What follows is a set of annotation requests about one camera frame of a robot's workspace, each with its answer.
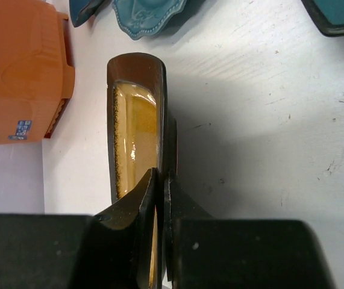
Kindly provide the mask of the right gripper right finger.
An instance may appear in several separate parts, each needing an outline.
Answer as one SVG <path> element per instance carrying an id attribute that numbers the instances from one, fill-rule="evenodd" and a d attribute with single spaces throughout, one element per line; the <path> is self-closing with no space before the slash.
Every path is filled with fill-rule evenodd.
<path id="1" fill-rule="evenodd" d="M 217 219 L 164 180 L 167 278 L 174 288 L 334 288 L 316 234 L 305 222 Z"/>

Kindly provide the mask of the yellow brown square plate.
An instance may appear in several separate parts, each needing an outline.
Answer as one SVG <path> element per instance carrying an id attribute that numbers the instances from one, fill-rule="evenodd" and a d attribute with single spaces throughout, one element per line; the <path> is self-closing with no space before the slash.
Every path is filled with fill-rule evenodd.
<path id="1" fill-rule="evenodd" d="M 161 288 L 164 180 L 177 167 L 177 124 L 167 106 L 166 68 L 149 54 L 118 55 L 107 64 L 110 288 Z"/>

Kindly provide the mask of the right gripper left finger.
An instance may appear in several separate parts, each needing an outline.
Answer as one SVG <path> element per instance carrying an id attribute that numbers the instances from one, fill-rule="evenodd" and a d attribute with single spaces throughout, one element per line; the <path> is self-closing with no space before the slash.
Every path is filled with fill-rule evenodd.
<path id="1" fill-rule="evenodd" d="M 100 213 L 0 214 L 0 288 L 158 288 L 158 172 Z"/>

